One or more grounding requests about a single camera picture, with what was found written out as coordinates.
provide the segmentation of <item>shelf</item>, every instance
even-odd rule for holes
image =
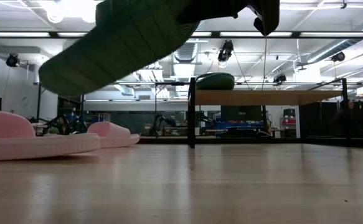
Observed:
[[[258,106],[306,105],[341,96],[342,91],[196,90],[196,105]]]

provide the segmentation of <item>person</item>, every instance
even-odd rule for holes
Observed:
[[[347,108],[345,108],[344,101],[340,103],[341,109],[336,113],[333,118],[334,126],[336,127],[337,136],[358,137],[363,131],[363,125],[360,118],[353,115],[354,102],[349,100]]]
[[[59,116],[58,118],[58,131],[61,135],[69,135],[70,134],[70,127],[68,124],[68,120],[64,115]]]

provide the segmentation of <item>pink object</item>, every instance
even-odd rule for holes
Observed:
[[[62,156],[99,148],[97,134],[35,137],[27,119],[0,111],[0,161]]]
[[[128,147],[139,141],[138,134],[109,121],[93,123],[87,133],[97,133],[101,138],[101,148]]]

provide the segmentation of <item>green pad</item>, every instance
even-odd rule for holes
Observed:
[[[176,51],[198,22],[176,17],[192,0],[106,0],[97,26],[39,69],[43,86],[60,95],[91,93]]]
[[[234,85],[235,77],[221,72],[201,75],[196,82],[197,90],[233,90]]]

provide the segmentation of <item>wooden floor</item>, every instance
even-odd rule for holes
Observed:
[[[138,145],[0,162],[3,223],[363,223],[363,149]]]

